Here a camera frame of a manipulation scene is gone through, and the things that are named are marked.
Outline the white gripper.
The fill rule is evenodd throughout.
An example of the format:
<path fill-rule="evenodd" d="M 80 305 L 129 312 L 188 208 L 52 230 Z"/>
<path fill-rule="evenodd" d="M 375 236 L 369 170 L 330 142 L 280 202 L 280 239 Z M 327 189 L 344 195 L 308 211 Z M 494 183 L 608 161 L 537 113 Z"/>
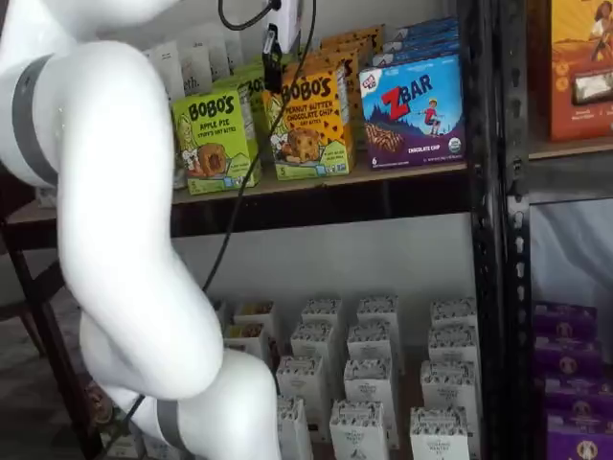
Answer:
<path fill-rule="evenodd" d="M 283 52 L 290 52 L 301 33 L 303 0 L 269 1 L 261 61 L 265 89 L 280 94 L 283 86 Z"/>

